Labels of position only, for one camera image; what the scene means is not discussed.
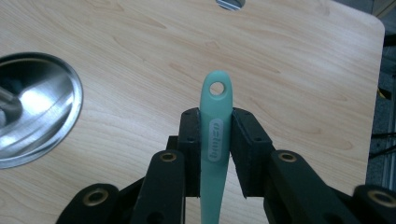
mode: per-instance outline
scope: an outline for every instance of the wood grain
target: wood grain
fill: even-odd
[[[0,52],[40,51],[78,72],[78,123],[49,154],[0,171],[0,223],[54,223],[93,183],[123,189],[198,106],[205,75],[229,72],[234,106],[330,186],[364,183],[384,27],[326,0],[1,1]],[[187,223],[200,223],[187,200]],[[230,164],[221,223],[266,223]]]

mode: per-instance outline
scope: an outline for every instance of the metal bowl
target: metal bowl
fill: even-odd
[[[0,168],[35,160],[70,132],[82,106],[73,68],[27,52],[0,58]]]

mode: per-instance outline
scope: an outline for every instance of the black cable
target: black cable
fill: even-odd
[[[375,157],[378,157],[378,156],[381,156],[381,155],[390,153],[390,152],[392,152],[394,149],[396,149],[396,146],[388,147],[388,148],[386,148],[386,149],[384,149],[384,150],[381,150],[381,151],[379,151],[379,152],[376,152],[376,153],[370,153],[370,154],[369,154],[369,160],[371,160],[371,159],[373,159],[373,158],[375,158]]]
[[[396,137],[396,133],[373,133],[372,138]]]

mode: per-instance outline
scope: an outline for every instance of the screw hole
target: screw hole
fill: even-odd
[[[149,224],[160,224],[163,223],[163,214],[160,212],[152,212],[148,215],[147,222]]]
[[[174,161],[177,155],[175,153],[165,152],[161,155],[162,161]]]
[[[297,158],[294,155],[291,155],[290,153],[287,152],[282,152],[278,156],[282,161],[287,161],[287,162],[295,162],[297,161]]]
[[[222,84],[221,82],[214,82],[212,85],[210,85],[210,93],[212,95],[221,95],[222,93],[224,93],[224,84]]]
[[[83,203],[87,206],[96,206],[103,203],[108,197],[108,191],[105,189],[94,189],[85,194]]]

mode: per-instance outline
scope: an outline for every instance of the metal object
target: metal object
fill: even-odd
[[[169,136],[166,150],[152,157],[146,177],[121,191],[104,184],[83,189],[57,224],[185,223],[185,197],[200,196],[199,118],[198,108],[182,114],[179,136]],[[303,157],[275,150],[245,110],[233,110],[230,146],[244,196],[264,198],[271,224],[396,223],[396,192],[363,185],[349,196],[330,188]],[[108,191],[108,199],[85,204],[87,192],[98,188]]]
[[[82,105],[77,73],[44,53],[0,58],[0,168],[24,164],[57,146]]]

